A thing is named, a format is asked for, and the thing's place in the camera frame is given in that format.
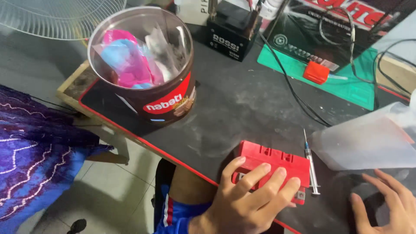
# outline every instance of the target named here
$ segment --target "red connector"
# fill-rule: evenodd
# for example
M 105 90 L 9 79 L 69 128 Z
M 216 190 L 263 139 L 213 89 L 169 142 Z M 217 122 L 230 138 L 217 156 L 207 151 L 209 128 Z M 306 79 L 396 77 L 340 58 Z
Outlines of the red connector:
M 310 61 L 306 66 L 305 72 L 303 73 L 303 78 L 322 85 L 327 81 L 328 75 L 329 68 Z
M 244 175 L 266 162 L 272 166 L 271 171 L 264 176 L 252 190 L 261 188 L 279 167 L 286 168 L 287 176 L 282 187 L 292 177 L 300 179 L 300 188 L 292 202 L 303 205 L 305 203 L 305 188 L 309 187 L 308 159 L 293 154 L 287 154 L 280 150 L 266 148 L 249 141 L 241 141 L 238 156 L 245 156 L 245 163 L 239 167 L 232 176 L 232 182 L 236 184 Z

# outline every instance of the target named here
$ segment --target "tiled floor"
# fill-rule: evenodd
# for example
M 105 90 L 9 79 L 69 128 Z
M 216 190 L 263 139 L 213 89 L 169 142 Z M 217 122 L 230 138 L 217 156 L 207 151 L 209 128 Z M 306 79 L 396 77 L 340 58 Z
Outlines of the tiled floor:
M 77 219 L 87 220 L 82 234 L 153 233 L 151 199 L 161 158 L 109 129 L 89 130 L 128 154 L 129 164 L 85 161 L 71 188 L 44 212 L 31 233 L 65 234 Z

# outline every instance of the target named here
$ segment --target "black battery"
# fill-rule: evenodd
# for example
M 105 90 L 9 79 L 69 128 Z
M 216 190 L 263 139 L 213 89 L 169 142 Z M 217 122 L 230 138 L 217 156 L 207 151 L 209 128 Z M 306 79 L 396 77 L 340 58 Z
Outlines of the black battery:
M 354 19 L 353 57 L 356 58 L 411 14 L 416 9 L 416 1 L 291 0 L 271 29 L 268 42 L 274 49 L 304 63 L 317 62 L 333 72 L 342 69 L 350 63 L 351 25 L 341 10 L 325 14 L 329 7 L 343 7 Z M 321 36 L 322 17 L 322 33 L 339 45 Z
M 206 45 L 237 61 L 243 61 L 254 44 L 261 25 L 258 17 L 252 36 L 247 35 L 250 12 L 227 1 L 221 1 L 216 8 L 214 20 L 207 20 Z

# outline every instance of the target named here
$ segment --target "fan grille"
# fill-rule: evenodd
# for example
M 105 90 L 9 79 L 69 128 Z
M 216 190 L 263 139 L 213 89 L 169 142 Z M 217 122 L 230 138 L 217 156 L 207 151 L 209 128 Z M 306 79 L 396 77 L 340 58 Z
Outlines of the fan grille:
M 0 24 L 40 37 L 80 40 L 125 6 L 126 0 L 2 0 Z

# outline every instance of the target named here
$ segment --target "syringe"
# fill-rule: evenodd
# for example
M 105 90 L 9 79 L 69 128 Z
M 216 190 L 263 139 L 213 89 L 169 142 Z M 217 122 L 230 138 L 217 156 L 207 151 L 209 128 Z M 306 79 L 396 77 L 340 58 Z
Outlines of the syringe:
M 311 149 L 309 148 L 308 141 L 306 140 L 305 129 L 303 129 L 303 133 L 305 134 L 305 156 L 311 163 L 309 167 L 309 177 L 311 179 L 311 187 L 313 188 L 312 194 L 319 195 L 320 193 L 318 192 L 318 183 L 316 182 L 315 167 L 313 165 Z

